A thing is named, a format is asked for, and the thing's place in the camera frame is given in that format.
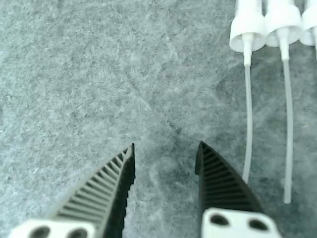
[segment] speckled gray mat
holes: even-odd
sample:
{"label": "speckled gray mat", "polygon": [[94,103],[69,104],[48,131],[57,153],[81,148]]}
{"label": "speckled gray mat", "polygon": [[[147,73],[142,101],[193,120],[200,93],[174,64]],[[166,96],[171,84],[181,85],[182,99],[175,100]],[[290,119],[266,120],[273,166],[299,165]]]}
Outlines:
{"label": "speckled gray mat", "polygon": [[[44,215],[84,173],[134,142],[124,237],[196,237],[199,141],[243,168],[244,69],[228,47],[233,15],[233,0],[0,1],[0,236]],[[312,238],[316,61],[313,48],[290,51],[293,202],[282,202],[282,64],[267,47],[252,65],[250,186],[284,237]]]}

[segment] white pump cap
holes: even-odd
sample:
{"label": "white pump cap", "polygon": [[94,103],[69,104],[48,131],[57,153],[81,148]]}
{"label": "white pump cap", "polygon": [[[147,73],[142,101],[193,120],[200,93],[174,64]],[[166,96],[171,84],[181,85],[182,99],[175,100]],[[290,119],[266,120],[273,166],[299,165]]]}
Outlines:
{"label": "white pump cap", "polygon": [[300,41],[317,47],[317,0],[306,0],[303,18],[303,34]]}
{"label": "white pump cap", "polygon": [[267,39],[266,44],[279,47],[276,30],[287,27],[288,44],[299,40],[302,32],[302,18],[299,9],[293,0],[267,0],[267,13],[265,16]]}
{"label": "white pump cap", "polygon": [[252,51],[261,49],[265,45],[265,38],[262,0],[237,0],[235,18],[231,23],[231,49],[244,52],[245,64],[250,65]]}

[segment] gray carpet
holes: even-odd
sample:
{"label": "gray carpet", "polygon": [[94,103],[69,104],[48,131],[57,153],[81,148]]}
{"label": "gray carpet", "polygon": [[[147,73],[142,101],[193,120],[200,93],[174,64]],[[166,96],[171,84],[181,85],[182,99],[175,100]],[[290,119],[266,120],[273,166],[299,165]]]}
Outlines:
{"label": "gray carpet", "polygon": [[[233,0],[0,1],[0,236],[40,217],[131,142],[124,237],[197,237],[203,140],[241,174],[243,57]],[[315,52],[290,48],[293,202],[283,204],[286,106],[279,50],[254,53],[250,187],[284,237],[317,233]]]}

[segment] gray textured surface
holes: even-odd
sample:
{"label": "gray textured surface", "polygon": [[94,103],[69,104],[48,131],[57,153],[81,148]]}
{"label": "gray textured surface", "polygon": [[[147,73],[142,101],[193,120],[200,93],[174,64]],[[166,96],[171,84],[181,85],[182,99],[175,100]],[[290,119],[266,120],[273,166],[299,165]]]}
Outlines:
{"label": "gray textured surface", "polygon": [[[0,1],[0,236],[39,217],[100,160],[136,144],[125,237],[192,238],[195,152],[242,171],[242,56],[232,0]],[[286,113],[277,49],[254,54],[250,186],[288,238],[317,223],[314,51],[291,46],[294,190],[282,203]]]}

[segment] mounting hole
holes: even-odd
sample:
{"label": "mounting hole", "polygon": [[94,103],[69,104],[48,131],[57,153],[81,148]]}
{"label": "mounting hole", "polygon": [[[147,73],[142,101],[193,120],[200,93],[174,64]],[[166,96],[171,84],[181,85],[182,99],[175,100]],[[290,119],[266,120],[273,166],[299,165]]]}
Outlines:
{"label": "mounting hole", "polygon": [[223,216],[221,215],[213,215],[210,219],[211,223],[220,225],[220,226],[228,226],[229,222],[227,219],[225,219]]}
{"label": "mounting hole", "polygon": [[86,238],[87,231],[84,229],[76,229],[72,231],[67,238]]}
{"label": "mounting hole", "polygon": [[32,231],[30,238],[46,238],[49,236],[50,228],[48,226],[38,227]]}
{"label": "mounting hole", "polygon": [[261,231],[267,231],[268,228],[266,226],[266,224],[264,224],[263,222],[253,219],[249,222],[249,225],[251,228],[253,229],[257,229],[257,230],[261,230]]}

